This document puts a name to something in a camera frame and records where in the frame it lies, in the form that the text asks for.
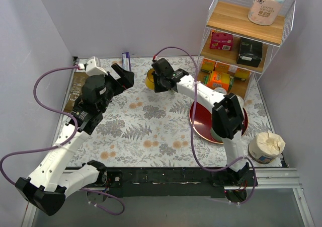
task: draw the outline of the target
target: red plate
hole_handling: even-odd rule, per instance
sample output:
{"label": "red plate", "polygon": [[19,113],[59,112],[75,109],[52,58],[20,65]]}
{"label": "red plate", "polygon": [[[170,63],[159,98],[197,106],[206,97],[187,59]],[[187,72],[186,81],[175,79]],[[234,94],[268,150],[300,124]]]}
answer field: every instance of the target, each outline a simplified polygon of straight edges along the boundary
{"label": "red plate", "polygon": [[[248,116],[246,113],[246,110],[244,110],[245,114],[245,120],[244,120],[244,130],[241,132],[242,135],[245,134],[245,131],[247,130],[248,127]],[[193,111],[193,103],[190,108],[190,123],[191,123],[191,118],[192,118],[192,111]],[[216,144],[223,144],[221,141],[216,141],[214,138],[212,138],[210,134],[210,130],[212,128],[212,117],[210,112],[203,107],[201,104],[197,103],[196,107],[196,115],[195,115],[195,124],[194,124],[194,129],[198,135],[200,135],[202,138]]]}

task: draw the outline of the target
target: floral tablecloth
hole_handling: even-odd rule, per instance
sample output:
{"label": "floral tablecloth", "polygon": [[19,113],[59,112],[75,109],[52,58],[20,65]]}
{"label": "floral tablecloth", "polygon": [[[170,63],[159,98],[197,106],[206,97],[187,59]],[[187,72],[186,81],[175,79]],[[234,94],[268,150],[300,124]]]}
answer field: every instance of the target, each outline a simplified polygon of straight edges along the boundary
{"label": "floral tablecloth", "polygon": [[[190,58],[168,57],[167,60],[174,69],[182,68],[194,75]],[[113,71],[110,65],[114,62],[122,64],[118,58],[101,59],[106,71]],[[151,68],[151,58],[131,58],[131,66],[135,73],[134,87],[113,98],[104,119],[68,166],[80,167],[82,163],[97,160],[109,167],[197,167],[190,143],[189,110],[193,100],[175,92],[149,90],[144,80]],[[247,154],[248,144],[257,133],[271,131],[255,80],[251,82],[245,109],[249,125],[241,144]],[[204,166],[226,165],[223,145],[210,143],[197,134],[194,143],[198,159]],[[267,165],[254,164],[282,166],[279,158]]]}

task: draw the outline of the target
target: gray wall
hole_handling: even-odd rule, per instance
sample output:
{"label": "gray wall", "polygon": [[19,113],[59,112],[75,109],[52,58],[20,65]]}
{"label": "gray wall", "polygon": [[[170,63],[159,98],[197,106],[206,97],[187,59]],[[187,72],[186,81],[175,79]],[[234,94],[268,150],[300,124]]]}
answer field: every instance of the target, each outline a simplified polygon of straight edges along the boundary
{"label": "gray wall", "polygon": [[284,156],[297,167],[316,226],[322,226],[322,0],[296,0],[294,28],[261,79]]}
{"label": "gray wall", "polygon": [[[58,115],[40,108],[32,96],[39,75],[71,65],[71,55],[41,0],[0,0],[0,157],[18,150],[48,147]],[[44,79],[39,97],[61,109],[70,72]],[[14,181],[26,177],[44,154],[7,159],[4,168]],[[0,226],[20,226],[27,202],[0,176]]]}
{"label": "gray wall", "polygon": [[[72,55],[198,55],[212,0],[42,0]],[[166,55],[183,55],[167,50]]]}

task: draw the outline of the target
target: maroon box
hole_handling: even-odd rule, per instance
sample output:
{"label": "maroon box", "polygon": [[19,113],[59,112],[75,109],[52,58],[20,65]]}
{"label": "maroon box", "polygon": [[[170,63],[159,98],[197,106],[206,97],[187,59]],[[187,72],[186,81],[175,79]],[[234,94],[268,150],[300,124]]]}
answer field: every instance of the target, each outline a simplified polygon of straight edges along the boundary
{"label": "maroon box", "polygon": [[211,49],[221,49],[231,51],[233,46],[233,36],[224,32],[213,32],[211,34]]}

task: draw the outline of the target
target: wooden shelf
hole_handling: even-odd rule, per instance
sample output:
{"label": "wooden shelf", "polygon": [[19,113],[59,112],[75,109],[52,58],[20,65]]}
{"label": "wooden shelf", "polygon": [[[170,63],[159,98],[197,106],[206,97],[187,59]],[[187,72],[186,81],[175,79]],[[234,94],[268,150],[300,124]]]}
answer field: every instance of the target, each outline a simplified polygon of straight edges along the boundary
{"label": "wooden shelf", "polygon": [[[207,76],[208,74],[209,73],[207,73],[207,72],[199,72],[198,77],[197,77],[198,81],[203,82],[204,77]],[[250,82],[250,78],[251,77],[249,77],[246,81],[241,81],[241,80],[235,79],[229,93],[234,93],[236,95],[241,96],[244,99],[246,96],[247,87]]]}
{"label": "wooden shelf", "polygon": [[218,2],[207,27],[280,46],[285,18],[277,16],[272,25],[261,26],[248,19],[248,12],[249,8],[247,7]]}
{"label": "wooden shelf", "polygon": [[237,67],[245,68],[247,70],[251,70],[254,72],[262,73],[264,69],[264,62],[266,59],[266,54],[267,54],[267,44],[263,44],[263,59],[258,67],[251,67],[251,66],[246,66],[242,64],[237,64],[237,58],[239,54],[239,42],[240,38],[239,37],[234,37],[233,38],[233,47],[231,51],[228,50],[219,50],[219,49],[210,49],[210,42],[211,42],[211,33],[209,34],[209,37],[207,39],[207,42],[205,46],[203,47],[200,55],[208,58],[210,60],[215,60],[215,61],[220,61],[223,63],[227,64],[232,64],[236,65]]}

